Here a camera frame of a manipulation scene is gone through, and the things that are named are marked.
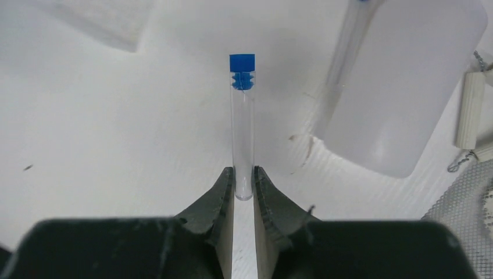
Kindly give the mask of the blue cap test tube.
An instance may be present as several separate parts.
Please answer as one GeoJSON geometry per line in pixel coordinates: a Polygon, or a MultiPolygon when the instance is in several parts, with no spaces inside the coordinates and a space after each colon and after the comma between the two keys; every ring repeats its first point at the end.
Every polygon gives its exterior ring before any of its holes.
{"type": "Polygon", "coordinates": [[[253,197],[255,55],[231,54],[229,66],[234,191],[237,199],[247,201],[253,197]]]}

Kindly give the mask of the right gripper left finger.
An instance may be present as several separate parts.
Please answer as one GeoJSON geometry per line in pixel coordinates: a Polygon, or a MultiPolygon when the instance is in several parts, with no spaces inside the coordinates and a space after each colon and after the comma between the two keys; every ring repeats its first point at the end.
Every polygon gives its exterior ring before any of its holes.
{"type": "Polygon", "coordinates": [[[47,219],[1,258],[2,278],[230,278],[234,170],[175,216],[47,219]]]}

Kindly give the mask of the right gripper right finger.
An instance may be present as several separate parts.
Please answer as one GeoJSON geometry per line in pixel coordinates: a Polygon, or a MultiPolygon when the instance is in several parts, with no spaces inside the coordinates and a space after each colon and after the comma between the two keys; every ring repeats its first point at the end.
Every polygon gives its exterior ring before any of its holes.
{"type": "Polygon", "coordinates": [[[478,278],[458,238],[427,220],[320,220],[253,171],[259,278],[478,278]]]}

